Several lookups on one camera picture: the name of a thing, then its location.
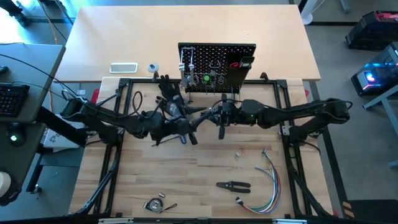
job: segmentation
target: computer keyboard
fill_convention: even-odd
[[[0,117],[17,117],[28,91],[28,85],[0,83]]]

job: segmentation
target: pegboard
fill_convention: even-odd
[[[188,75],[190,73],[188,66],[192,58],[192,64],[195,66],[194,75],[198,80],[195,86],[188,84],[185,91],[239,93],[243,80],[249,70],[234,71],[233,75],[231,75],[232,72],[229,65],[234,62],[240,62],[242,57],[252,57],[255,49],[255,44],[179,43],[178,51],[180,60],[185,66],[185,74]],[[212,70],[216,72],[216,77],[211,79],[213,85],[211,82],[203,83],[202,78],[205,75],[209,75]]]

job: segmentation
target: gray floor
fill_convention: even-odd
[[[33,0],[22,0],[25,13],[31,18],[43,19],[41,8]],[[168,4],[214,4],[213,1],[127,1],[127,0],[66,0],[63,1],[71,17],[75,17],[80,6],[85,5],[168,5]],[[264,1],[217,1],[217,4],[263,4]],[[288,4],[288,0],[267,1],[267,4]],[[314,12],[315,21],[357,21],[363,14],[378,9],[394,9],[398,7],[393,0],[351,0],[351,12],[343,14],[338,0],[325,0],[324,4]],[[46,7],[51,18],[62,18],[60,11],[54,6]],[[0,35],[0,42],[26,42],[33,44],[54,44],[50,27],[47,23],[34,23],[30,27],[21,28],[6,12],[0,10],[0,26],[6,28],[7,35]],[[66,37],[72,26],[56,24]],[[329,129],[335,147],[340,171],[343,177],[347,196],[356,199],[398,199],[398,170],[391,170],[387,162],[398,159],[397,136],[383,110],[375,108],[365,111],[361,105],[368,100],[360,98],[354,91],[349,78],[377,53],[360,50],[348,50],[344,44],[344,36],[352,27],[306,27],[308,38],[322,76],[317,83],[322,99],[329,97],[350,100],[354,106],[350,110],[351,119],[344,125],[330,125]],[[58,36],[58,44],[65,41]],[[97,83],[71,84],[74,90],[86,90],[91,97]],[[58,85],[52,86],[53,91],[60,91]],[[59,113],[63,108],[63,100],[53,96],[53,108]],[[322,151],[326,181],[328,182],[332,204],[338,210],[338,202],[333,183],[332,173],[324,145],[318,141]],[[23,218],[51,217],[64,215],[68,212],[73,187],[75,185],[78,165],[82,151],[62,152],[47,157],[39,184],[44,193],[41,196],[21,193],[19,198],[6,207],[0,207],[0,220]]]

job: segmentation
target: cable bundle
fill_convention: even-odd
[[[261,169],[258,167],[255,167],[255,169],[263,171],[274,182],[274,191],[272,193],[272,198],[265,205],[260,206],[260,207],[249,207],[249,206],[245,205],[239,197],[236,198],[236,203],[240,204],[240,206],[242,206],[246,210],[249,210],[250,212],[254,212],[256,214],[268,214],[268,213],[271,213],[272,211],[274,211],[275,208],[278,207],[280,193],[282,191],[279,174],[276,171],[274,164],[269,159],[269,157],[267,155],[267,150],[264,150],[262,153],[264,153],[264,155],[266,156],[266,159],[269,162],[269,169],[265,170],[265,169]]]

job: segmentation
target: light wood desk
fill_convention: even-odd
[[[63,82],[100,82],[111,63],[137,62],[137,73],[180,78],[179,42],[256,44],[247,78],[319,80],[296,5],[81,7],[57,72]]]
[[[98,100],[104,100],[114,93],[119,78],[103,78]],[[292,105],[306,103],[301,80],[288,80]],[[155,108],[155,97],[160,95],[156,84],[134,84],[133,92],[144,95],[142,110]],[[124,108],[125,94],[120,108]],[[206,95],[192,93],[193,106],[211,106],[219,100],[220,94]],[[274,91],[268,85],[244,85],[240,100],[252,98],[261,103],[275,106]],[[114,100],[105,107],[113,109]],[[306,119],[296,121],[298,125]],[[178,139],[163,143],[158,147],[148,136],[136,139],[127,134],[124,137],[118,180],[114,195],[112,215],[122,212],[124,217],[168,217],[168,218],[283,218],[284,214],[294,214],[292,209],[289,182],[285,166],[282,142],[278,137],[278,126],[261,129],[258,126],[231,126],[226,128],[224,140],[218,139],[218,127],[205,121],[195,133],[198,144],[190,142],[182,145]],[[278,208],[269,215],[256,215],[246,211],[235,202],[240,196],[248,205],[264,205],[272,195],[272,181],[254,166],[264,167],[262,149],[267,148],[282,182],[282,195]],[[241,157],[235,158],[239,151]],[[105,152],[102,143],[92,144],[85,149],[81,162],[70,212],[75,212],[97,188]],[[331,213],[331,203],[317,150],[310,146],[301,147],[301,154],[308,188],[325,210]],[[250,194],[238,194],[216,187],[217,182],[230,180],[251,183]],[[165,206],[178,203],[178,206],[161,214],[143,209],[144,202],[157,197],[159,192],[166,194]],[[301,210],[304,211],[302,194],[298,191]],[[107,190],[102,206],[106,204]]]

